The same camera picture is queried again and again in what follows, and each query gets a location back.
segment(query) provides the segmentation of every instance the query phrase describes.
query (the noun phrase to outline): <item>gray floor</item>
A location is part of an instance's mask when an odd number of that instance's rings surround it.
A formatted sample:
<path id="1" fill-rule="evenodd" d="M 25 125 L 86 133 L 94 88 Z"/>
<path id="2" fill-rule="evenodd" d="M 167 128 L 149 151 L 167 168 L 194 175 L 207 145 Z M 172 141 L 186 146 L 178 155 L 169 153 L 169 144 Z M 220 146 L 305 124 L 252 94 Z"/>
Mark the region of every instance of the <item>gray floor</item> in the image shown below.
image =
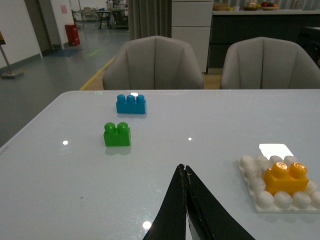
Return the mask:
<path id="1" fill-rule="evenodd" d="M 60 94 L 79 90 L 129 40 L 128 29 L 102 25 L 99 30 L 92 22 L 78 32 L 80 45 L 71 48 L 81 51 L 70 57 L 48 55 L 22 66 L 23 76 L 0 80 L 0 146 Z"/>

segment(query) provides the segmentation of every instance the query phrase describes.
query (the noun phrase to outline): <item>blue lego brick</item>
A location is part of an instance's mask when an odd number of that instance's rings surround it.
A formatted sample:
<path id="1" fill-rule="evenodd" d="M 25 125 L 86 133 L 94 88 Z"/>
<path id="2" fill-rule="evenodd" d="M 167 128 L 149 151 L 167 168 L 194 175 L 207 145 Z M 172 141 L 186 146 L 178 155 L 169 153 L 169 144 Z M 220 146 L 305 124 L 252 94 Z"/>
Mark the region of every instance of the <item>blue lego brick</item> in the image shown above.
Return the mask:
<path id="1" fill-rule="evenodd" d="M 135 99 L 133 95 L 120 94 L 117 96 L 116 112 L 118 114 L 146 114 L 147 101 L 145 96 L 138 95 Z"/>

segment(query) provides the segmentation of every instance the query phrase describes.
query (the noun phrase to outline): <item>yellow lego brick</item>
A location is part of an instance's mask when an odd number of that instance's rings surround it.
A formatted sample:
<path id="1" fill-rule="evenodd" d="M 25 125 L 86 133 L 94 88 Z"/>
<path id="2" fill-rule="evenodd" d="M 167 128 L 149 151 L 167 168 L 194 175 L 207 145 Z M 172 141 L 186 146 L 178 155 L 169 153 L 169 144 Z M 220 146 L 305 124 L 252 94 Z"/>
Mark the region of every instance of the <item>yellow lego brick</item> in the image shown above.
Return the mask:
<path id="1" fill-rule="evenodd" d="M 265 189 L 274 195 L 276 192 L 285 191 L 292 195 L 297 191 L 304 191 L 309 182 L 306 177 L 308 169 L 299 162 L 288 166 L 283 162 L 275 163 L 268 168 L 264 175 Z"/>

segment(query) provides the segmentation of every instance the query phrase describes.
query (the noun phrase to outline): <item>curtain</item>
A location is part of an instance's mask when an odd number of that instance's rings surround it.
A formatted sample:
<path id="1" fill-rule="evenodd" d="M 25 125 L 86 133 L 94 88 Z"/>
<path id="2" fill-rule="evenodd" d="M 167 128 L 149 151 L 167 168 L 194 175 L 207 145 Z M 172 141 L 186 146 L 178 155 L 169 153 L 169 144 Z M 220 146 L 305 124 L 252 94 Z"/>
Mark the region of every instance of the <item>curtain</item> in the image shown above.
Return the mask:
<path id="1" fill-rule="evenodd" d="M 172 0 L 127 0 L 130 40 L 171 37 Z"/>

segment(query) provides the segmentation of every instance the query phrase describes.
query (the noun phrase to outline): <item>white lego baseplate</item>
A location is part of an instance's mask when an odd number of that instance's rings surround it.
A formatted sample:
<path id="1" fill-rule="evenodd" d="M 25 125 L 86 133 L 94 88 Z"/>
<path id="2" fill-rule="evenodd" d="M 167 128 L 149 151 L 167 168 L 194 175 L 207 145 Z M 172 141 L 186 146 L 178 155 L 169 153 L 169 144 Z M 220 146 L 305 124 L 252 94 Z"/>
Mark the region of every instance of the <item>white lego baseplate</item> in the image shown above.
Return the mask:
<path id="1" fill-rule="evenodd" d="M 318 184 L 309 180 L 305 191 L 297 191 L 289 195 L 284 191 L 276 192 L 275 195 L 266 191 L 264 175 L 266 169 L 274 163 L 284 162 L 287 166 L 297 163 L 294 156 L 286 156 L 284 160 L 278 156 L 272 156 L 268 160 L 260 155 L 253 159 L 249 155 L 243 155 L 237 160 L 237 166 L 250 195 L 251 201 L 258 213 L 320 213 L 320 191 Z"/>

